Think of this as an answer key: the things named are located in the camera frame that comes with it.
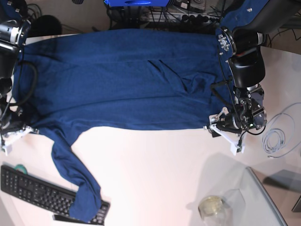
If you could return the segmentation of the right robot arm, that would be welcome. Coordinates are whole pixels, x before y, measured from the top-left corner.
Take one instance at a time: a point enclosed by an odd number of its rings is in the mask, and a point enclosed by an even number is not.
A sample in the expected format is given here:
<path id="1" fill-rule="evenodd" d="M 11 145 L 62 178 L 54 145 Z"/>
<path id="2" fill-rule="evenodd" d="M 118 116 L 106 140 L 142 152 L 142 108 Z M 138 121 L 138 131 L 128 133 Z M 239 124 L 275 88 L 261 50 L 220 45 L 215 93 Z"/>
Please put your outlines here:
<path id="1" fill-rule="evenodd" d="M 0 135 L 7 136 L 12 132 L 24 131 L 26 124 L 21 120 L 19 112 L 10 107 L 20 107 L 33 94 L 38 80 L 38 71 L 33 63 L 18 60 L 24 51 L 25 42 L 31 27 L 28 7 L 24 0 L 2 0 L 0 2 Z M 32 68 L 33 81 L 23 99 L 12 103 L 7 100 L 13 88 L 12 76 L 16 66 L 27 65 Z"/>

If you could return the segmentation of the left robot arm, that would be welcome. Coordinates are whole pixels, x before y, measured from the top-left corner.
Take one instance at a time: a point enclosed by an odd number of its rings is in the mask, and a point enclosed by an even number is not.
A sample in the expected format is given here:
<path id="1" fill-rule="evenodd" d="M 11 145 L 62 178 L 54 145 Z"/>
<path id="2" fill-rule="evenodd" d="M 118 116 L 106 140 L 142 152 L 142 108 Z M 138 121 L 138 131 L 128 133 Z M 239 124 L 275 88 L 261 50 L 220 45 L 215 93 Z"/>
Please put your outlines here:
<path id="1" fill-rule="evenodd" d="M 212 127 L 241 134 L 259 130 L 267 123 L 263 107 L 265 77 L 261 46 L 266 36 L 280 28 L 301 9 L 299 0 L 235 0 L 225 10 L 216 30 L 221 70 L 230 71 L 231 103 L 225 102 L 228 114 L 216 116 Z"/>

